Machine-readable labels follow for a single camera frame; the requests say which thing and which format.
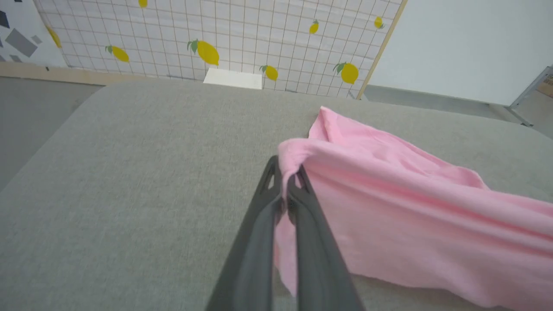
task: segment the yellow lemon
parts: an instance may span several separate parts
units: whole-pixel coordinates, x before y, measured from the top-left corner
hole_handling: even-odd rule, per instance
[[[196,54],[196,51],[198,51],[198,55],[206,63],[219,66],[219,53],[213,47],[213,45],[205,41],[198,41],[198,39],[196,39],[195,41],[188,41],[188,45],[186,46],[187,50],[188,47],[192,49],[194,54]]]
[[[259,69],[267,75],[267,78],[276,81],[278,78],[278,71],[273,66],[265,65],[259,67]]]
[[[382,17],[378,16],[378,17],[374,20],[374,26],[375,26],[377,29],[382,29],[382,28],[384,28],[384,23],[382,22]]]
[[[108,51],[110,54],[113,54],[115,58],[117,58],[120,61],[124,61],[126,63],[129,62],[129,55],[127,55],[127,52],[125,52],[123,49],[118,48],[113,45],[106,46],[106,51]]]
[[[60,41],[60,37],[58,37],[58,34],[56,34],[56,32],[49,26],[46,26],[46,29],[48,29],[48,32],[52,36],[52,39],[54,40],[54,43],[56,44],[56,46],[58,46],[58,48],[61,49],[61,41]]]
[[[334,70],[336,70],[337,74],[341,72],[342,80],[349,84],[354,84],[355,80],[357,80],[357,77],[359,76],[357,68],[350,63],[336,64],[336,66],[334,66]]]
[[[309,27],[309,33],[314,34],[317,32],[318,29],[319,29],[319,21],[315,19],[311,27]]]

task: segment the wooden frame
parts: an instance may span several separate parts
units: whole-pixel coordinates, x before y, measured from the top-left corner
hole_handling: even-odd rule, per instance
[[[365,78],[365,81],[363,82],[363,86],[361,87],[361,91],[359,91],[359,94],[357,94],[356,100],[360,100],[361,96],[363,96],[363,92],[365,92],[365,89],[367,88],[367,85],[369,84],[369,80],[371,79],[371,76],[373,75],[374,69],[376,69],[378,61],[380,60],[380,57],[382,56],[382,53],[384,52],[384,49],[386,48],[386,45],[388,44],[388,40],[390,40],[390,37],[392,36],[392,33],[394,32],[395,25],[398,23],[399,18],[401,17],[401,14],[403,13],[403,9],[405,8],[405,5],[407,4],[408,0],[403,0],[398,8],[398,12],[395,15],[395,19],[392,22],[390,26],[390,31],[386,34],[386,37],[384,38],[384,42],[382,43],[382,46],[380,47],[380,50],[378,50],[377,56],[374,58],[373,65],[371,66],[371,69],[369,69],[369,73],[367,74],[367,77]]]
[[[82,69],[44,67],[27,63],[0,63],[0,76],[60,81],[93,85],[110,85],[122,81],[154,79],[145,76],[102,73]]]

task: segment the cardboard box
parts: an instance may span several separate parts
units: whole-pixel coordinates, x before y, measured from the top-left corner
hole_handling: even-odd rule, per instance
[[[549,97],[553,97],[553,74],[548,75],[545,80],[538,85],[538,91]]]

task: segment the grid panel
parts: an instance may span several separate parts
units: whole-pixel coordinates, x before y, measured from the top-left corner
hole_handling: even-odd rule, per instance
[[[60,37],[65,60],[75,68],[203,80],[207,69],[216,66],[263,74],[266,89],[339,97],[357,95],[401,4],[35,1],[45,23]],[[377,29],[377,19],[384,27]],[[193,53],[190,44],[196,45],[196,39]],[[273,68],[276,81],[270,79]]]

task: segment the pink cloth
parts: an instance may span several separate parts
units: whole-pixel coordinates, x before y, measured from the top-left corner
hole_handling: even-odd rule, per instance
[[[309,139],[280,144],[279,161],[284,185],[304,164],[351,273],[483,307],[553,310],[553,204],[492,191],[476,172],[324,107]],[[295,295],[287,216],[275,240]]]

